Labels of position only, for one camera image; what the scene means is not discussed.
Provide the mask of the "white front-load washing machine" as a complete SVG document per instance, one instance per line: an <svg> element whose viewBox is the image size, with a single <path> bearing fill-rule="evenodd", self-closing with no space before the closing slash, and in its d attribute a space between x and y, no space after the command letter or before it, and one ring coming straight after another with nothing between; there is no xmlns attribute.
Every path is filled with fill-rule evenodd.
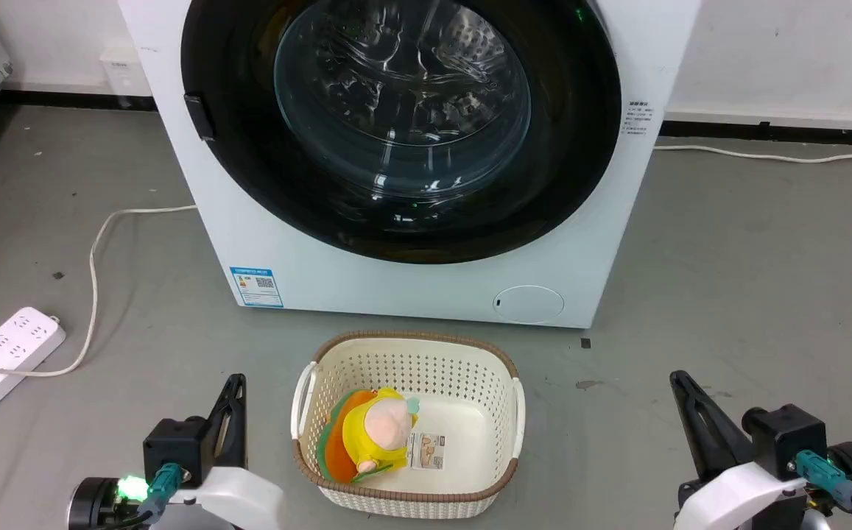
<svg viewBox="0 0 852 530"><path fill-rule="evenodd" d="M466 263L380 261L324 244L266 211L194 130L183 95L181 35L191 0L117 0L180 170L233 292L231 267L271 269L284 308L507 322L493 300L511 286L546 286L565 308L553 328L590 328L658 140L704 0L591 0L610 28L622 88L648 101L647 135L618 134L608 170L553 231L502 255Z"/></svg>

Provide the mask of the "yellow plush doll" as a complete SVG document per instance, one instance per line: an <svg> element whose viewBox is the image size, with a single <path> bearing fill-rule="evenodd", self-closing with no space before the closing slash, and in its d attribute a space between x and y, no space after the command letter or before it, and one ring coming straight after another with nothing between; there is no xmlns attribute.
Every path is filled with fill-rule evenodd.
<svg viewBox="0 0 852 530"><path fill-rule="evenodd" d="M392 388L356 389L329 410L315 458L324 479L364 481L406 466L406 447L420 402Z"/></svg>

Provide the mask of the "round black glass washer door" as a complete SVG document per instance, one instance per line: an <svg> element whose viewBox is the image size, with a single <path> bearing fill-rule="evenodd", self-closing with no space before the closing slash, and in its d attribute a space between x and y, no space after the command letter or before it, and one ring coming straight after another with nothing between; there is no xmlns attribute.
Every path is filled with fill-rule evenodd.
<svg viewBox="0 0 852 530"><path fill-rule="evenodd" d="M380 261L505 254L608 170L622 88L591 0L191 0L186 93L266 211Z"/></svg>

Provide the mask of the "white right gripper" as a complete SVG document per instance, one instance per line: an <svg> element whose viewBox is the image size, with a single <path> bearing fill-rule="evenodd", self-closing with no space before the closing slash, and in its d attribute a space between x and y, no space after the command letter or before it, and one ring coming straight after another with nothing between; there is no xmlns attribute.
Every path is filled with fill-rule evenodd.
<svg viewBox="0 0 852 530"><path fill-rule="evenodd" d="M685 370L672 372L670 386L698 479L717 476L685 500L675 530L735 530L805 489L802 477L782 481L753 463L749 437Z"/></svg>

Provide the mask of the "cream plastic laundry basket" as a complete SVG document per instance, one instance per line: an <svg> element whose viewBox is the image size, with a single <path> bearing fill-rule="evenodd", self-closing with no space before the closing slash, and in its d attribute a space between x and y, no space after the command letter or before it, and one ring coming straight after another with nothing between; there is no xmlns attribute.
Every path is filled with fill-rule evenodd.
<svg viewBox="0 0 852 530"><path fill-rule="evenodd" d="M356 389L420 402L412 432L446 436L445 467L400 467L352 484L321 476L315 449L331 407ZM513 478L524 441L524 388L507 354L480 340L355 331L328 340L299 375L291 412L295 465L332 503L406 519L469 519Z"/></svg>

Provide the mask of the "blue energy label sticker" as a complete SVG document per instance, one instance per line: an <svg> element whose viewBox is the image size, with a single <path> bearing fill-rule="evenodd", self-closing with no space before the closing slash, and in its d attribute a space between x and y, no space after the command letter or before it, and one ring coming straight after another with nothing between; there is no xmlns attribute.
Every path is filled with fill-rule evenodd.
<svg viewBox="0 0 852 530"><path fill-rule="evenodd" d="M240 305L252 308L284 308L271 269L231 267L230 274Z"/></svg>

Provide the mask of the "small text sticker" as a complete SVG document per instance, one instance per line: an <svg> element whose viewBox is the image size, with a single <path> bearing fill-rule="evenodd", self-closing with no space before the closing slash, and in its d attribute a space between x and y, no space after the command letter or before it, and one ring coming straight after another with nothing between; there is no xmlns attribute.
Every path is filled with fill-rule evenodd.
<svg viewBox="0 0 852 530"><path fill-rule="evenodd" d="M647 135L652 121L654 121L655 108L648 101L629 101L624 108L623 120L620 133L624 135Z"/></svg>

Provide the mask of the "paper product label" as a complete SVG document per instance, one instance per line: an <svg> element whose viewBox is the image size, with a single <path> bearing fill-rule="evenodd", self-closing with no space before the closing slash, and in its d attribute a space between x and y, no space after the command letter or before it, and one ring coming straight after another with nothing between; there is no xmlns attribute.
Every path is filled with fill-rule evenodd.
<svg viewBox="0 0 852 530"><path fill-rule="evenodd" d="M445 467L446 436L412 432L406 442L406 465L416 470Z"/></svg>

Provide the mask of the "round white filter cover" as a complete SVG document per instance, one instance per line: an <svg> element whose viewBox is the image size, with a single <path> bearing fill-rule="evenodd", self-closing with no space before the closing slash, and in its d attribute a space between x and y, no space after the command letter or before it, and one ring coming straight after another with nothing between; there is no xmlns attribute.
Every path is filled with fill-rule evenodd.
<svg viewBox="0 0 852 530"><path fill-rule="evenodd" d="M546 286L511 286L493 300L494 312L501 319L520 325L549 325L564 308L563 296Z"/></svg>

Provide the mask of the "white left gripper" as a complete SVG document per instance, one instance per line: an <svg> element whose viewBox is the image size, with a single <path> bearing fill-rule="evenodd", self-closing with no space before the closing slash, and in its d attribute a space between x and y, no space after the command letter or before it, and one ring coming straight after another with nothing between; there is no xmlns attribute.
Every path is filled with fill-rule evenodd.
<svg viewBox="0 0 852 530"><path fill-rule="evenodd" d="M241 530L282 530L284 491L247 470L246 375L231 375L209 415L213 469L194 489L176 491L169 506L199 507Z"/></svg>

